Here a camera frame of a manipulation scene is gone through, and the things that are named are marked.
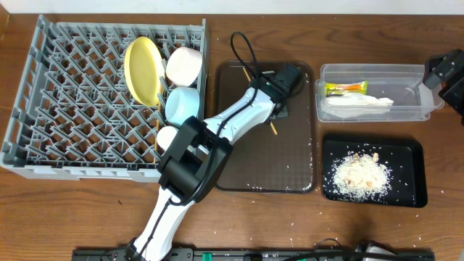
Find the white bowl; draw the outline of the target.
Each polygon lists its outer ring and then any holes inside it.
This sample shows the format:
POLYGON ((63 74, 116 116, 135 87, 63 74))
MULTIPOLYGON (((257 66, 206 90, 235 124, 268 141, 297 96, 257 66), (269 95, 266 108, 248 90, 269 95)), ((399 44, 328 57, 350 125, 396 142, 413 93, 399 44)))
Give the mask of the white bowl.
POLYGON ((202 53, 182 46, 176 49, 167 61, 166 76, 177 86, 188 87, 202 69, 202 53))

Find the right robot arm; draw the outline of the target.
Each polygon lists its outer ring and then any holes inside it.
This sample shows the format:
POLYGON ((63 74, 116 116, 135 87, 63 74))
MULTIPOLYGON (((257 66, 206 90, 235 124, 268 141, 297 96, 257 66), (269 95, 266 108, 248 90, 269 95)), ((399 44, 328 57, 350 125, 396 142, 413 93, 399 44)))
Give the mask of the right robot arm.
POLYGON ((430 57, 425 63, 423 84, 463 117, 463 50, 430 57))

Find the rice and food scraps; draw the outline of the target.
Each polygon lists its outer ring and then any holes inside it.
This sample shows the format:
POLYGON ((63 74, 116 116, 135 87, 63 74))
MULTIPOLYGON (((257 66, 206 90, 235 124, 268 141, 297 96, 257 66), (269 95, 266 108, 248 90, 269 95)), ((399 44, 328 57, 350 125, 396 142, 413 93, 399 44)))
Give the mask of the rice and food scraps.
POLYGON ((354 153, 333 164, 331 191, 345 201, 380 200, 392 190, 391 171, 391 168, 380 163, 377 152, 354 153))

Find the white napkin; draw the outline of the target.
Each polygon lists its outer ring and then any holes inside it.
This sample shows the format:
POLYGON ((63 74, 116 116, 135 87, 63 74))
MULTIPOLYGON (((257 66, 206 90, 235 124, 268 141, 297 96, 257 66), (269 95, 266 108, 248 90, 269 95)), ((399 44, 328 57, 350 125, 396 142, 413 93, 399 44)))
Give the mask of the white napkin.
POLYGON ((394 101, 389 98, 348 93, 326 98, 324 112, 340 118, 359 117, 367 114, 383 114, 390 111, 394 101))

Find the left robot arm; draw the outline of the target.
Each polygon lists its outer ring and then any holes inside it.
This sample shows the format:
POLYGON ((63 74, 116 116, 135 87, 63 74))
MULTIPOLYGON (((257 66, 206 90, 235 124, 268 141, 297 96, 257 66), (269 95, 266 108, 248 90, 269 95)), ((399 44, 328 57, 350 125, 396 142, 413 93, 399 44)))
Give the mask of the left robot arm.
POLYGON ((162 155, 156 207, 142 234, 125 253, 126 260, 161 260, 191 206, 212 190, 233 144, 247 131, 277 115, 297 82, 281 76, 252 80, 245 94, 220 114, 187 119, 162 155))

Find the wooden chopstick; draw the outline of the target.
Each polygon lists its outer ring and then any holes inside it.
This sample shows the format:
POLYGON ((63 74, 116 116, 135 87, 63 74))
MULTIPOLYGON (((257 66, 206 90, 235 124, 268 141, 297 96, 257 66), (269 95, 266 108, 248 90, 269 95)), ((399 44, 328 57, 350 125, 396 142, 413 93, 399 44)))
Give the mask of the wooden chopstick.
MULTIPOLYGON (((163 90, 160 89, 157 92, 157 97, 158 97, 158 103, 157 103, 157 112, 160 112, 160 107, 161 107, 161 101, 162 101, 162 92, 163 90)), ((158 119, 157 115, 155 115, 156 118, 156 127, 155 127, 155 132, 158 134, 158 131, 160 130, 160 120, 158 119)), ((157 135, 155 136, 155 141, 154 141, 154 152, 158 152, 158 141, 157 141, 157 135)), ((154 156, 153 163, 157 163, 157 157, 154 156)))
MULTIPOLYGON (((249 74, 248 74, 248 72, 247 72, 247 69, 246 69, 245 67, 242 67, 242 69, 243 69, 243 71, 244 71, 244 74, 245 74, 247 80, 248 80, 249 83, 250 83, 250 82, 251 82, 251 78, 249 77, 249 74)), ((273 130, 274 134, 277 136, 277 135, 278 135, 278 132, 277 132, 277 130, 276 130, 276 128, 275 128, 275 126, 274 126, 272 120, 269 120, 269 126, 270 126, 271 129, 273 130)))

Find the light blue bowl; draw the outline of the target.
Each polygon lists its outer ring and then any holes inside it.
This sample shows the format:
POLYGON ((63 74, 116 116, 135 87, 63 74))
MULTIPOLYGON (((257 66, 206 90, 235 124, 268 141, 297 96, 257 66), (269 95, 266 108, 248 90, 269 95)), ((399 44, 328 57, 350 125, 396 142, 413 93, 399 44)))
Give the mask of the light blue bowl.
POLYGON ((177 87, 169 95, 165 108, 166 119, 180 127, 191 116, 199 113, 199 92, 195 88, 177 87))

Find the white paper cup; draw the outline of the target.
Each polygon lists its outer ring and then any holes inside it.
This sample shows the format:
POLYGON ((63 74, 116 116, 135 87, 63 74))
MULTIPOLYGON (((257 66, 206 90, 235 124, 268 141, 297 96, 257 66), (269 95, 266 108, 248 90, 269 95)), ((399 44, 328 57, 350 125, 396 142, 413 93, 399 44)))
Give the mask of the white paper cup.
POLYGON ((178 129, 173 126, 165 126, 158 131, 157 144, 163 150, 167 151, 173 139, 178 133, 178 129))

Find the yellow plastic plate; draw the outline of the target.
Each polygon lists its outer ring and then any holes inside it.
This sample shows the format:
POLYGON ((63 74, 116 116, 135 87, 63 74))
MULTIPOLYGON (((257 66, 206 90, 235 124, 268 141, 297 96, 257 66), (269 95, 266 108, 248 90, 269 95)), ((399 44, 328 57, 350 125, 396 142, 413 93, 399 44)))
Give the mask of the yellow plastic plate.
POLYGON ((158 93, 165 77, 162 56, 157 45, 145 36, 131 42, 125 52, 124 74, 130 94, 147 107, 158 105, 158 93))

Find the green yellow snack wrapper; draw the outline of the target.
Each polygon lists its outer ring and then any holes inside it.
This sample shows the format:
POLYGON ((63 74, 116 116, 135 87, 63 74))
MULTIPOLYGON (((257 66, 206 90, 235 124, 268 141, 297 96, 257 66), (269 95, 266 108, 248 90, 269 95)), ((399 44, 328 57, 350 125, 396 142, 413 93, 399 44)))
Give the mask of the green yellow snack wrapper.
POLYGON ((327 96, 341 96, 345 94, 367 94, 368 82, 359 83, 325 83, 327 96))

